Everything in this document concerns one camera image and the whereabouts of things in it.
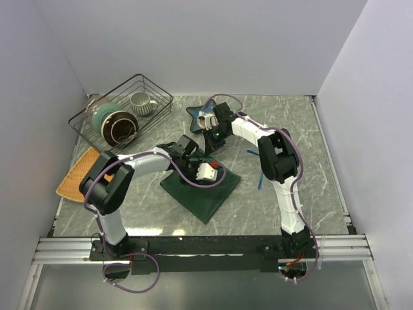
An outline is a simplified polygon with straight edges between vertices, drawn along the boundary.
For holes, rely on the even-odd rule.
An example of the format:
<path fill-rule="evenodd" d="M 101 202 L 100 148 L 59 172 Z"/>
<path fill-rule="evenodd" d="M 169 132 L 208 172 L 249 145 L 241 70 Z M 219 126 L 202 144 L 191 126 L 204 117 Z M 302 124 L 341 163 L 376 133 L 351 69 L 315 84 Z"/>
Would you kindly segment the dark green cloth napkin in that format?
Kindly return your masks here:
<path fill-rule="evenodd" d="M 208 223 L 241 181 L 240 176 L 227 169 L 225 179 L 217 187 L 200 189 L 181 180 L 179 173 L 170 166 L 172 173 L 161 181 L 161 187 L 204 224 Z"/>

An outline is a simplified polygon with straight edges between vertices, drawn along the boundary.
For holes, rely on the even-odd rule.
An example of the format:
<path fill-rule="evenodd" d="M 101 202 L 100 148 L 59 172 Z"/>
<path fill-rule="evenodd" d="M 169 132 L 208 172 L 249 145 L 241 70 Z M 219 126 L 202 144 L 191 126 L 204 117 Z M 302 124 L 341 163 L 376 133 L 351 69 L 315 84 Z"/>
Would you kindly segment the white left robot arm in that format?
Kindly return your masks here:
<path fill-rule="evenodd" d="M 181 179 L 197 186 L 211 186 L 217 180 L 217 165 L 193 160 L 199 145 L 186 135 L 177 142 L 157 145 L 146 152 L 115 155 L 100 154 L 79 185 L 85 209 L 97 220 L 105 252 L 115 260 L 128 252 L 128 234 L 120 206 L 133 178 L 164 171 L 176 171 Z"/>

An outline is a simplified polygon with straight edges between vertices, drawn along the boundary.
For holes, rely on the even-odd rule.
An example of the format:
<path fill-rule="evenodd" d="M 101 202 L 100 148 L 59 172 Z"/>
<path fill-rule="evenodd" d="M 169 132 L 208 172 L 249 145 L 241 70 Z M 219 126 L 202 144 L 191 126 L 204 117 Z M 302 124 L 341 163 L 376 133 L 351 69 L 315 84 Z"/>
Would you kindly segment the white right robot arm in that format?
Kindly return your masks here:
<path fill-rule="evenodd" d="M 289 133 L 236 114 L 226 103 L 216 105 L 211 112 L 199 112 L 197 123 L 202 128 L 206 155 L 223 147 L 229 136 L 243 138 L 258 148 L 261 171 L 272 182 L 277 195 L 281 232 L 291 235 L 282 242 L 283 252 L 292 258 L 299 256 L 305 243 L 293 234 L 305 228 L 296 186 L 300 160 Z"/>

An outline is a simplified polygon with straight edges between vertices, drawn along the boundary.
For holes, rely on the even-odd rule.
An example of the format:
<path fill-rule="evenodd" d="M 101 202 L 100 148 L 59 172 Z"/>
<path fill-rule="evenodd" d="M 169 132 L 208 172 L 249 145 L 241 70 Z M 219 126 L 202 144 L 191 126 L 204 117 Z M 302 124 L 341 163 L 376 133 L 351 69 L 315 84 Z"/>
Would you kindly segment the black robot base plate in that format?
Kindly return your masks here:
<path fill-rule="evenodd" d="M 278 263 L 316 257 L 313 239 L 293 242 L 280 235 L 264 236 L 131 236 L 120 256 L 110 256 L 100 240 L 92 242 L 89 260 L 108 265 L 131 263 L 131 274 L 207 271 L 278 272 Z"/>

